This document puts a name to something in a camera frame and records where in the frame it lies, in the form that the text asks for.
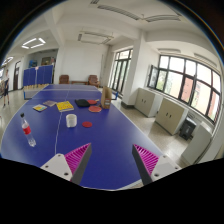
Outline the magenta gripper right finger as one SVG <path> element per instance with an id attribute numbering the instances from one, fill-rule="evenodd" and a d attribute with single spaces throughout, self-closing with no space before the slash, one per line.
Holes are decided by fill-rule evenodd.
<path id="1" fill-rule="evenodd" d="M 168 156 L 158 156 L 136 144 L 132 147 L 132 155 L 143 185 L 148 185 L 181 169 Z"/>

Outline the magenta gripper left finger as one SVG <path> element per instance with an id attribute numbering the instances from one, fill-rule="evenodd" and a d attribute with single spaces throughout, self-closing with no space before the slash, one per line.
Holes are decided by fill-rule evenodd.
<path id="1" fill-rule="evenodd" d="M 67 154 L 56 154 L 42 165 L 41 168 L 51 174 L 79 185 L 91 154 L 91 144 L 87 143 Z"/>

